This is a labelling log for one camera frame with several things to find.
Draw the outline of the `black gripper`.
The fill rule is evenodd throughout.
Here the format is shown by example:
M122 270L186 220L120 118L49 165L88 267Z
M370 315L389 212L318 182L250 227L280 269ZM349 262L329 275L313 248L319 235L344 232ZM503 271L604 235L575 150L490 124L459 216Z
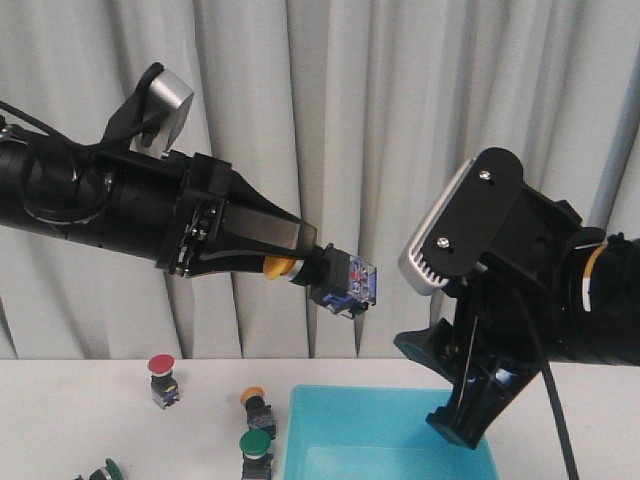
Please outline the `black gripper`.
M454 327L445 319L395 336L394 345L408 360L453 384L447 403L426 417L445 440L475 449L492 422L540 372L531 363L524 316L508 287L524 296L552 360L605 363L570 316L581 302L569 282L604 239L604 230L583 226L566 201L553 202L524 187L474 270L444 288L460 307L470 307L468 290L478 286L483 347L491 355L473 355L457 371Z
M199 153L170 152L166 159L181 169L181 178L156 259L158 269L184 278L262 273L266 257L296 259L316 246L313 225L266 199L240 174L232 175L230 163ZM205 251L221 223L226 234L264 247Z

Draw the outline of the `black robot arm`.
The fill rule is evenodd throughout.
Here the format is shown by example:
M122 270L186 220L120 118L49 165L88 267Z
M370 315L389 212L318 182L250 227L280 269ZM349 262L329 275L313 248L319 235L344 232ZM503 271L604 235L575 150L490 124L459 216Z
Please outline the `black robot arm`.
M313 229L251 188L204 202L195 218L197 274L286 274L329 310L373 304L373 278L318 247ZM447 191L400 259L422 295L456 300L452 320L399 333L396 347L452 386L428 423L475 448L489 425L552 361L637 365L639 244L582 225L564 202L525 184L466 181Z
M263 273L276 258L293 263L301 285L326 271L315 228L228 162L176 151L162 161L122 147L72 151L17 125L1 132L1 223L186 277Z

